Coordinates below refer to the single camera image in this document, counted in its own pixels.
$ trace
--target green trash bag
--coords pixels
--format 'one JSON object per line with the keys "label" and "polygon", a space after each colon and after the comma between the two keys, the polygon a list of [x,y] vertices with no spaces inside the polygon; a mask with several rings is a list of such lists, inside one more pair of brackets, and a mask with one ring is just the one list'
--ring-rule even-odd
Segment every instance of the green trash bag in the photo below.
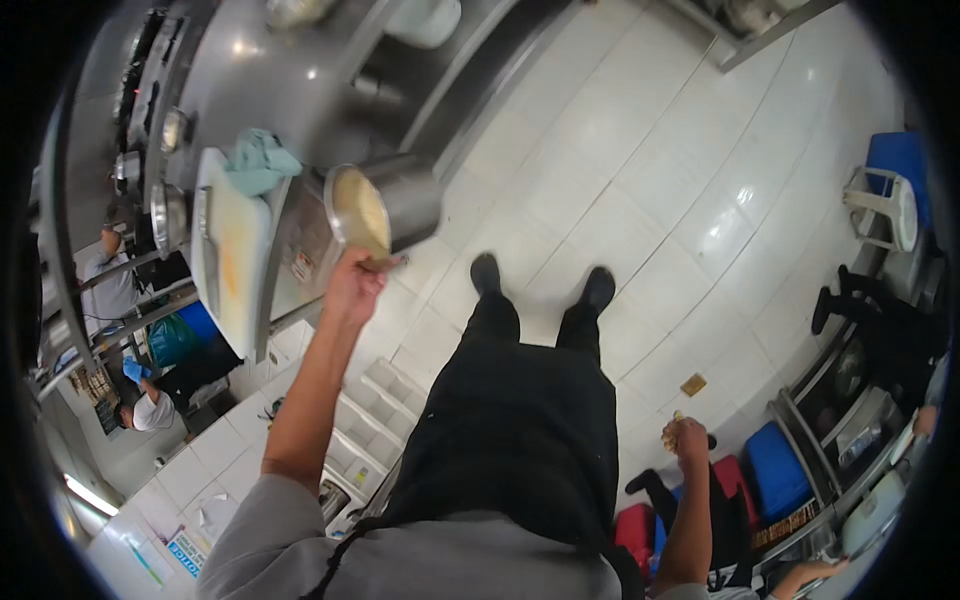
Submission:
{"label": "green trash bag", "polygon": [[159,368],[177,365],[199,344],[197,334],[177,313],[172,313],[150,325],[147,345]]}

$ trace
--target white cutting board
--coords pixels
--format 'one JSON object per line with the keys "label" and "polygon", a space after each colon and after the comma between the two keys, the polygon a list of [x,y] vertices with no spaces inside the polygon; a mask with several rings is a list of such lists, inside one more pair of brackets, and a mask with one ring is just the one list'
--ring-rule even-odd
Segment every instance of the white cutting board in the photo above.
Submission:
{"label": "white cutting board", "polygon": [[197,203],[190,243],[190,271],[197,295],[213,322],[240,358],[253,356],[256,322],[263,297],[263,282],[270,249],[271,212],[259,198],[238,192],[227,179],[227,158],[216,148],[207,148],[200,158],[197,190],[210,186],[207,229],[217,245],[219,313],[209,305],[204,267],[204,243],[197,230]]}

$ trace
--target blue cooler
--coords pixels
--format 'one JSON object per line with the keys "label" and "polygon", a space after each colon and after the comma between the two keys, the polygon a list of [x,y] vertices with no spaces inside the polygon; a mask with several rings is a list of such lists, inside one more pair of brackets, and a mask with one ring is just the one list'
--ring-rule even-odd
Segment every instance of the blue cooler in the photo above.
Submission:
{"label": "blue cooler", "polygon": [[759,510],[768,525],[790,516],[811,497],[804,468],[773,421],[760,428],[746,445],[759,493]]}

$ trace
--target blue bin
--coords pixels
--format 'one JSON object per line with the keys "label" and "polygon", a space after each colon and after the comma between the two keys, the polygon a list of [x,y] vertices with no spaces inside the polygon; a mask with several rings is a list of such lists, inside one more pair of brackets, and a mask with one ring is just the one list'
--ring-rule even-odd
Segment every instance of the blue bin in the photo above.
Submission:
{"label": "blue bin", "polygon": [[206,312],[204,305],[199,301],[184,306],[177,311],[186,324],[190,325],[194,334],[202,342],[209,342],[217,334],[217,325],[210,319],[210,314]]}
{"label": "blue bin", "polygon": [[[917,217],[922,227],[931,227],[930,194],[926,189],[926,152],[918,132],[876,133],[870,138],[867,151],[868,167],[893,171],[913,186],[917,198]],[[867,176],[875,194],[883,194],[884,179]]]}
{"label": "blue bin", "polygon": [[773,524],[790,516],[811,497],[813,489],[804,468],[775,422],[760,428],[746,444],[753,468],[763,521]]}

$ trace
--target white plastic chair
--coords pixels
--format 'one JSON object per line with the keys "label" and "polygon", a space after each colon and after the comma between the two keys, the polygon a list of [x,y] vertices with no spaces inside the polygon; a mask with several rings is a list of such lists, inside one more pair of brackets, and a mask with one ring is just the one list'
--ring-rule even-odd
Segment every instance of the white plastic chair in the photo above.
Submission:
{"label": "white plastic chair", "polygon": [[[856,185],[858,182],[865,181],[870,175],[884,178],[882,195],[864,191]],[[851,214],[851,224],[858,239],[887,250],[913,251],[917,244],[920,227],[917,220],[917,200],[913,193],[913,186],[907,178],[886,169],[857,167],[851,182],[844,187],[843,202],[868,211],[872,210],[890,219],[893,242],[877,239],[871,237],[869,233],[861,232]]]}

